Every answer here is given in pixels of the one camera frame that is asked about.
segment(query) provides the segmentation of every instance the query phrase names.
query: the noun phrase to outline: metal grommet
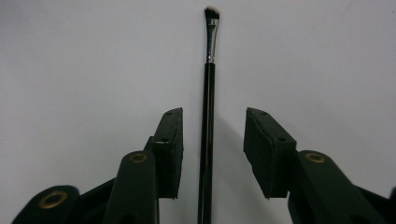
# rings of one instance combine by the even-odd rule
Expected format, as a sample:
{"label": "metal grommet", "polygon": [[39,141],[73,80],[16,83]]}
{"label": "metal grommet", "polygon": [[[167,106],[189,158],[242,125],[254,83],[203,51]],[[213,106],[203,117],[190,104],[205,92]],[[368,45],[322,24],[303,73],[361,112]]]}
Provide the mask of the metal grommet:
{"label": "metal grommet", "polygon": [[146,154],[139,153],[132,155],[130,159],[134,163],[141,163],[143,161],[146,161],[148,159],[148,156]]}
{"label": "metal grommet", "polygon": [[49,209],[58,206],[67,198],[67,193],[62,190],[55,190],[50,194],[47,194],[40,200],[38,206],[43,209]]}
{"label": "metal grommet", "polygon": [[308,153],[305,155],[305,158],[309,161],[316,162],[316,163],[323,163],[326,161],[324,159],[324,157],[320,156],[317,153]]}

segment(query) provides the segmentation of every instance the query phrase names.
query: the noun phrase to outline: screw hole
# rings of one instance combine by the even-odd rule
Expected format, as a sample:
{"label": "screw hole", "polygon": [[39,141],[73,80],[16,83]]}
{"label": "screw hole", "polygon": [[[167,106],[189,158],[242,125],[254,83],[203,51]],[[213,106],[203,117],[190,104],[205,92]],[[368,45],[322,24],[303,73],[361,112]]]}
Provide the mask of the screw hole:
{"label": "screw hole", "polygon": [[316,162],[316,163],[323,163],[326,160],[324,157],[320,156],[319,154],[316,153],[308,153],[305,155],[305,158],[309,161]]}
{"label": "screw hole", "polygon": [[148,159],[148,156],[143,153],[138,153],[138,154],[132,155],[129,159],[134,163],[140,163],[140,162],[146,161]]}
{"label": "screw hole", "polygon": [[40,200],[38,206],[43,209],[49,209],[58,206],[63,203],[67,198],[67,193],[61,190],[55,190],[52,193],[46,195]]}
{"label": "screw hole", "polygon": [[120,219],[120,224],[136,224],[136,223],[137,223],[137,217],[135,214],[125,214]]}

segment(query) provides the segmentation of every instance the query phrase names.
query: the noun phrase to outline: black mechanical part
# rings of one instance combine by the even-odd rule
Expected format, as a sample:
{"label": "black mechanical part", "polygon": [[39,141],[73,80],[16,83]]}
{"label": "black mechanical part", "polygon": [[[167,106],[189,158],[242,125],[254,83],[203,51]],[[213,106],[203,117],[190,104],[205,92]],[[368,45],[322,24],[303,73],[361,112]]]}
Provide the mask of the black mechanical part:
{"label": "black mechanical part", "polygon": [[182,108],[163,114],[150,150],[156,159],[159,197],[177,198],[184,150]]}
{"label": "black mechanical part", "polygon": [[293,139],[289,147],[279,147],[279,138],[284,140],[280,142],[292,139],[268,113],[247,109],[245,152],[253,173],[265,197],[274,197],[273,186],[281,189],[282,196],[290,192],[293,223],[396,223],[395,193],[388,200],[358,188],[330,157],[316,151],[297,152]]}
{"label": "black mechanical part", "polygon": [[244,151],[266,198],[286,198],[297,142],[267,112],[248,108]]}
{"label": "black mechanical part", "polygon": [[[182,108],[176,108],[163,114],[144,151],[124,157],[117,178],[80,196],[78,190],[70,186],[46,189],[23,208],[13,223],[158,223],[158,198],[176,198],[178,193],[183,158],[182,112]],[[133,157],[132,166],[140,163],[142,166],[131,169],[131,163],[125,163],[129,155],[130,159]],[[44,201],[44,207],[62,203],[40,208],[38,203],[46,196],[48,201]]]}
{"label": "black mechanical part", "polygon": [[136,151],[124,156],[103,224],[157,224],[159,222],[154,155]]}
{"label": "black mechanical part", "polygon": [[55,186],[38,193],[18,214],[13,224],[65,224],[78,202],[78,190]]}
{"label": "black mechanical part", "polygon": [[[315,223],[386,223],[330,157],[316,151],[301,151],[294,169],[299,189],[311,204]],[[290,195],[298,193],[301,192],[290,189]]]}

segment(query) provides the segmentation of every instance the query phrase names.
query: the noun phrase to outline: white background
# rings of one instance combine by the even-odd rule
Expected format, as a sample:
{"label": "white background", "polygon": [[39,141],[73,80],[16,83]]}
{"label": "white background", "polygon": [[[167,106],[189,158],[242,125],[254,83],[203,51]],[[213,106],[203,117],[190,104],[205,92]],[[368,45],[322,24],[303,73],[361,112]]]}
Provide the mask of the white background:
{"label": "white background", "polygon": [[2,0],[0,223],[41,190],[90,190],[184,109],[184,161],[161,223],[196,223],[204,8],[220,11],[213,223],[291,223],[243,153],[246,108],[272,114],[298,149],[323,152],[361,187],[396,186],[392,0]]}

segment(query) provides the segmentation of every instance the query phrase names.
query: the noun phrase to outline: black brush handle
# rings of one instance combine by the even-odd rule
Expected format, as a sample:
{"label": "black brush handle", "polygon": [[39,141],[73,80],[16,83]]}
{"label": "black brush handle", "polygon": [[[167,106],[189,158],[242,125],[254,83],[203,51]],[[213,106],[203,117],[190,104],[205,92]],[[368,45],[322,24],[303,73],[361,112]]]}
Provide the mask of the black brush handle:
{"label": "black brush handle", "polygon": [[211,222],[215,67],[216,66],[213,63],[205,64],[198,224],[210,224]]}

